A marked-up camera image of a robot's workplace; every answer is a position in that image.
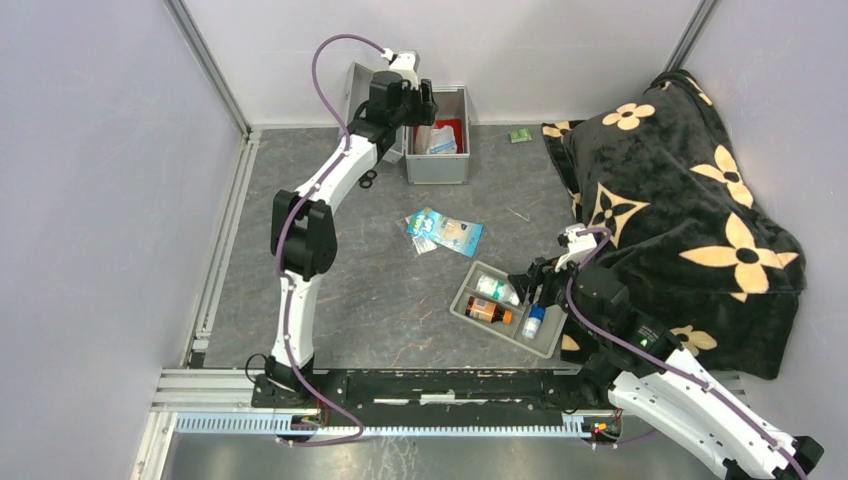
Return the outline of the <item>blue white small box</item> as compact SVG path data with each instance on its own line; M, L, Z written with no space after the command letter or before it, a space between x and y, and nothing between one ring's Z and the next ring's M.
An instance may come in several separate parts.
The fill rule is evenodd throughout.
M521 330L521 335L527 340L533 340L541 327L546 315L546 309L538 305L531 305L528 315Z

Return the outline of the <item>white gauze packet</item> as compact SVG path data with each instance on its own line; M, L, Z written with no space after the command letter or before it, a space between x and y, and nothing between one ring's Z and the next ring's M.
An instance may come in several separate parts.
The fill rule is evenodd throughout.
M456 154L459 152L454 129L450 125L434 127L431 131L430 150L426 155Z

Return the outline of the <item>red first aid pouch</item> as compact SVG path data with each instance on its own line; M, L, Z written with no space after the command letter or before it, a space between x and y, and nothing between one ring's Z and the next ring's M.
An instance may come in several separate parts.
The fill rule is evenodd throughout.
M416 155L461 153L461 120L437 120L432 126L418 127L414 134L412 152Z

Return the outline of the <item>white green-label bottle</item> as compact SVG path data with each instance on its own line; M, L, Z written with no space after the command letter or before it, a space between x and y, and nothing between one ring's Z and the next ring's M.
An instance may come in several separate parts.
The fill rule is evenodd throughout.
M479 277L475 289L478 292L502 303L520 306L522 302L517 292L508 282L488 274L482 274Z

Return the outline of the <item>grey metal case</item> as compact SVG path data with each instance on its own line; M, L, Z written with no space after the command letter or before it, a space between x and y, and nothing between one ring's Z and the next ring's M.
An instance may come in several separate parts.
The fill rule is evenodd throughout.
M467 88L438 86L431 88L437 107L432 125L402 126L396 131L394 144L379 163L404 165L411 185L462 185L469 179L470 141ZM366 188L374 181L373 146L363 138L352 140L351 157L331 170L328 184L344 188L360 185Z

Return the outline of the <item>brown glass bottle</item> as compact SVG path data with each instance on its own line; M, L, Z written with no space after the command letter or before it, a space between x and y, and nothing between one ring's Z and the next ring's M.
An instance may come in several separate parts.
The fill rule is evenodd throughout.
M509 325L513 320L513 313L500 304L471 296L466 304L465 315L468 318L486 323L503 323Z

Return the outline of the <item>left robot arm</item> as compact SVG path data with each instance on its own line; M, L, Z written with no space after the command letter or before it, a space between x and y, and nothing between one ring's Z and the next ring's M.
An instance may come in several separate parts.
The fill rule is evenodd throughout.
M272 204L271 249L281 303L276 339L254 381L256 406L297 408L314 397L313 326L321 282L338 252L334 215L395 144L397 132L432 125L438 105L431 80L383 70L374 73L352 118L329 111L341 128L339 146L299 187L279 190Z

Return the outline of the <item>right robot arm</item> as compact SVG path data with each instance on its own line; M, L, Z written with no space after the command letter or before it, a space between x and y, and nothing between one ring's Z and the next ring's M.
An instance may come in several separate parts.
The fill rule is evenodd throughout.
M659 320L636 308L609 269L543 258L508 277L525 300L560 307L597 342L578 375L580 400L629 412L699 459L720 479L805 479L825 449L753 412Z

